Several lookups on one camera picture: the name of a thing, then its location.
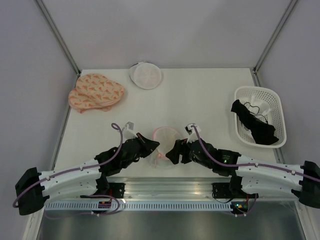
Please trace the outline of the pink-trimmed mesh laundry bag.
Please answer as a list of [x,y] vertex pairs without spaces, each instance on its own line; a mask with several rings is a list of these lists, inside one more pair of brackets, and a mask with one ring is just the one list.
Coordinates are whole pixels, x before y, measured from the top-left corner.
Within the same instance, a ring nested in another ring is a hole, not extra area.
[[150,155],[149,163],[156,169],[169,169],[174,166],[166,153],[171,151],[176,140],[182,139],[182,135],[173,127],[162,126],[152,134],[153,141],[159,142],[159,146]]

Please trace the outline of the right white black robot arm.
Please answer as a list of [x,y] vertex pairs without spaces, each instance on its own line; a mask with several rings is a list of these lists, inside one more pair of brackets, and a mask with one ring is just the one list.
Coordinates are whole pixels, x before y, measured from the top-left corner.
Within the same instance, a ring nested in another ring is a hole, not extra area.
[[229,177],[228,192],[261,197],[297,197],[308,207],[320,207],[320,168],[312,161],[302,165],[267,164],[235,151],[217,149],[204,140],[176,140],[165,155],[174,165],[190,162],[202,165],[222,177]]

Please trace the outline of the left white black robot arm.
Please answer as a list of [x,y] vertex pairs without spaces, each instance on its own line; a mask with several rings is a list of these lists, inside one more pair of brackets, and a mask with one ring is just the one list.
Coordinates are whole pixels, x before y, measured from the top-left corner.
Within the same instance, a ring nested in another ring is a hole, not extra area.
[[78,166],[42,172],[36,167],[29,168],[15,184],[16,199],[12,206],[25,216],[54,201],[104,198],[110,189],[108,177],[148,157],[159,145],[159,142],[138,134]]

